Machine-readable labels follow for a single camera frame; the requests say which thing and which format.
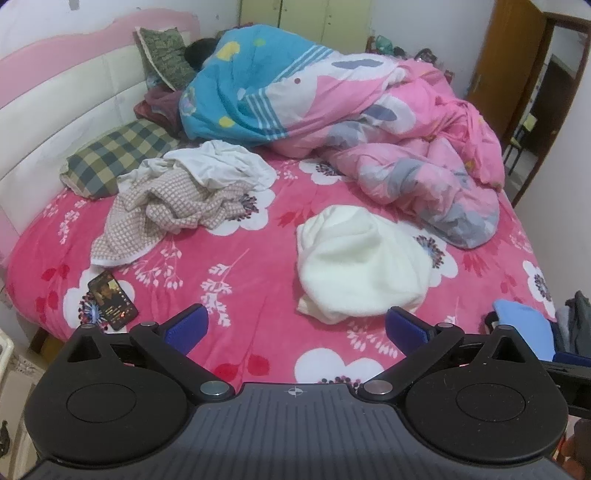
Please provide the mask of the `white fleece deer sweater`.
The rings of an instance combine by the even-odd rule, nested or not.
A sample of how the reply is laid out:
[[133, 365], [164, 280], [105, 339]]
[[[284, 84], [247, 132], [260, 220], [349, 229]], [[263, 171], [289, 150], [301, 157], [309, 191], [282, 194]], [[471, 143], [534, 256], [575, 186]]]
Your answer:
[[400, 223], [363, 207], [329, 206], [297, 227], [297, 311], [325, 325], [415, 310], [430, 288], [431, 256]]

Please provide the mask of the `black smartphone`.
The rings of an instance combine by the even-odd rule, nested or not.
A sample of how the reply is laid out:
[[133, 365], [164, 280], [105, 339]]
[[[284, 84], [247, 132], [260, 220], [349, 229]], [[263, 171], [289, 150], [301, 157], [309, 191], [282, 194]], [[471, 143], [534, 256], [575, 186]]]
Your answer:
[[109, 271], [90, 280], [88, 288], [102, 317], [114, 331], [121, 331], [138, 316], [137, 308]]

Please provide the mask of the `light blue garment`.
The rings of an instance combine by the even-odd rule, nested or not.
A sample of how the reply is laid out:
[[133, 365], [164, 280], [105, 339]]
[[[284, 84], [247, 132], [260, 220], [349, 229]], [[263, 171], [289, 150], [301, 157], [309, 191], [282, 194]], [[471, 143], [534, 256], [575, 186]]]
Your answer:
[[550, 322], [538, 310], [519, 302], [496, 300], [493, 308], [499, 326], [512, 326], [539, 360], [552, 361], [556, 353]]

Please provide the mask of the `beige checked knit garment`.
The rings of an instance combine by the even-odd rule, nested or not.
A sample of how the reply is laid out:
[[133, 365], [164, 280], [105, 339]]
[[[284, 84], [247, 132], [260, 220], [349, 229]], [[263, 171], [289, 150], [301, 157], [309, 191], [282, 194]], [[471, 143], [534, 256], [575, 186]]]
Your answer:
[[245, 214], [242, 197], [250, 189], [249, 183], [238, 181], [209, 190], [182, 168], [159, 177], [143, 176], [116, 195], [104, 231], [91, 245], [90, 263], [104, 268], [127, 265], [168, 234], [215, 229]]

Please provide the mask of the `dark grey garment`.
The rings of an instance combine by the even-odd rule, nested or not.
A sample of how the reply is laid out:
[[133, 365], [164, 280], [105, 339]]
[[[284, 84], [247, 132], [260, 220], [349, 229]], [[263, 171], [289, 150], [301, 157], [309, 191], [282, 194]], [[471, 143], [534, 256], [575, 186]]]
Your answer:
[[582, 291], [556, 310], [556, 319], [563, 351], [582, 357], [591, 354], [591, 306], [590, 299]]

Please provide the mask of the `green plaid pillow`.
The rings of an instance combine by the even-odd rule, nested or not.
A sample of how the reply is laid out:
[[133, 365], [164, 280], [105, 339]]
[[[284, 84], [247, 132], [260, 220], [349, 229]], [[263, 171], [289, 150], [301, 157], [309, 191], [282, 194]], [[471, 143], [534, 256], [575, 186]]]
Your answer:
[[76, 195], [96, 200], [116, 195], [117, 178], [139, 167], [144, 159], [158, 158], [180, 141], [145, 119], [105, 133], [70, 155], [60, 169], [60, 180]]

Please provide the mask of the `white cloth garment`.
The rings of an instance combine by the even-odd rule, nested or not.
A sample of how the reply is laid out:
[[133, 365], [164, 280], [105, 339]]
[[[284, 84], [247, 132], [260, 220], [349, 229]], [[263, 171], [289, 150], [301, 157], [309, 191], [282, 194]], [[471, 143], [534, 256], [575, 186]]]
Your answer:
[[117, 177], [119, 192], [135, 181], [158, 178], [168, 171], [183, 169], [208, 190], [219, 190], [243, 181], [253, 191], [270, 189], [276, 182], [276, 170], [259, 154], [221, 140], [211, 140], [194, 148], [171, 150], [161, 158], [144, 159], [129, 173]]

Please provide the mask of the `pink and blue quilt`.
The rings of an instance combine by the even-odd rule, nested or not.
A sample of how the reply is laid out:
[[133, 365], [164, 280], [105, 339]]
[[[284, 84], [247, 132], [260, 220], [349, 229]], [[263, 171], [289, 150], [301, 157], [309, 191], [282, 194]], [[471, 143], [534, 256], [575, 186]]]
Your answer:
[[429, 63], [342, 54], [256, 24], [221, 36], [179, 114], [191, 139], [317, 157], [456, 247], [478, 248], [497, 231], [499, 140]]

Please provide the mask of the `dark red clothing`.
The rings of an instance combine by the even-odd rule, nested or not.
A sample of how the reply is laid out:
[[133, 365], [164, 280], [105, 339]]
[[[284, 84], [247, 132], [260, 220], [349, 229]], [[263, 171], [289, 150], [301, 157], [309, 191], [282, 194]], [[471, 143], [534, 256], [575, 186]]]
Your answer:
[[170, 90], [165, 85], [150, 88], [141, 102], [133, 108], [138, 119], [146, 119], [162, 127], [170, 136], [179, 139], [182, 124], [179, 115], [181, 91]]

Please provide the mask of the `pink and cream headboard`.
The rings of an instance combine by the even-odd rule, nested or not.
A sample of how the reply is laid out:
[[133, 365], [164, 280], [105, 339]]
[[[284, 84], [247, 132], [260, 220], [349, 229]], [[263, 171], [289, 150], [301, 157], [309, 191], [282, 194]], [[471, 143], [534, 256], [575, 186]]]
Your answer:
[[147, 90], [139, 28], [175, 27], [197, 38], [190, 12], [139, 10], [107, 27], [56, 36], [1, 61], [1, 258], [61, 190], [62, 161], [100, 134], [130, 122]]

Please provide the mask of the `green patterned pillow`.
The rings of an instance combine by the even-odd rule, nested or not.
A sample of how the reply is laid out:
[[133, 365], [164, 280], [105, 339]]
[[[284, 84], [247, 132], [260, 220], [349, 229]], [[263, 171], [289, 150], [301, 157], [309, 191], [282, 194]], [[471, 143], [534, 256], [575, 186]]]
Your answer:
[[184, 90], [195, 71], [184, 58], [186, 45], [177, 28], [157, 31], [143, 27], [136, 35], [149, 65], [160, 80], [173, 91]]

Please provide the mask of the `yellow-green wardrobe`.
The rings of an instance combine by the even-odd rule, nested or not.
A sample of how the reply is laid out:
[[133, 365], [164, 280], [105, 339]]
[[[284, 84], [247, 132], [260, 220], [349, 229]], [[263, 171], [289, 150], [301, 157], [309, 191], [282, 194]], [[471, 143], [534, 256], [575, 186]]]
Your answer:
[[266, 24], [345, 53], [362, 52], [369, 37], [371, 1], [245, 0], [239, 24]]

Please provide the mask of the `brown wooden door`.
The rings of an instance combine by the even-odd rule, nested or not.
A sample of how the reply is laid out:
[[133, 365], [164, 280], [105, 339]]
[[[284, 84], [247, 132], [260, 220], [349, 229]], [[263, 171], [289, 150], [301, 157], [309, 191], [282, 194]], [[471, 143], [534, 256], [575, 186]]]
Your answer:
[[546, 26], [528, 0], [495, 3], [467, 100], [502, 137], [515, 113]]

